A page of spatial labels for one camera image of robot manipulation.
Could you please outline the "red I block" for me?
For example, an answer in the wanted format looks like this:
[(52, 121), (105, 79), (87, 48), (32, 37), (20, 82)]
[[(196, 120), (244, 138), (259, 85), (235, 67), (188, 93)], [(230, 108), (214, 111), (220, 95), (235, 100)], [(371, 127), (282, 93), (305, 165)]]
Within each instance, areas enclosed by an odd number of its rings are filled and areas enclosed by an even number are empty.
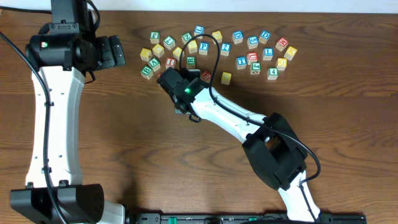
[(175, 68), (177, 60), (175, 58), (167, 57), (165, 60), (165, 68)]

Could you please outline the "blue 2 block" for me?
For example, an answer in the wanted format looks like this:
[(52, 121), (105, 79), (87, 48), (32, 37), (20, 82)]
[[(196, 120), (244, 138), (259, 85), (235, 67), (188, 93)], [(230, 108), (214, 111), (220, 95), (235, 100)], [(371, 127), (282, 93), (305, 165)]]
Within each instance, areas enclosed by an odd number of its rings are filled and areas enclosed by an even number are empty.
[(228, 56), (231, 51), (231, 45), (229, 43), (222, 43), (220, 54), (223, 56)]

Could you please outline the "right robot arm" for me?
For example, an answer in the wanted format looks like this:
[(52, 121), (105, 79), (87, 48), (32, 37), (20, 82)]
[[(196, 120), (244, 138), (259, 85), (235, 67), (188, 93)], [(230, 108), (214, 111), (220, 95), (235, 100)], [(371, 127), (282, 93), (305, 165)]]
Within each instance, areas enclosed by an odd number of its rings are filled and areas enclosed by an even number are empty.
[(278, 191), (292, 221), (320, 222), (307, 183), (320, 175), (315, 153), (278, 113), (253, 113), (218, 93), (196, 70), (168, 68), (157, 83), (191, 121), (208, 120), (238, 139), (254, 173)]

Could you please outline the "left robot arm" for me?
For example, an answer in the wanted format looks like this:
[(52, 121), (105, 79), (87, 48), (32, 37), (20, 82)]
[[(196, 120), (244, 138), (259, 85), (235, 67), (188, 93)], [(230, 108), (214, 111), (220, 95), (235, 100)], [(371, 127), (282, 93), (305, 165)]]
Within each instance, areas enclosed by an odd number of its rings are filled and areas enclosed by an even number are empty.
[(25, 187), (11, 191), (11, 208), (34, 223), (126, 223), (124, 205), (106, 200), (100, 184), (83, 183), (78, 153), (86, 77), (126, 63), (120, 39), (96, 36), (92, 1), (52, 1), (50, 13), (20, 52), (32, 71), (35, 129)]

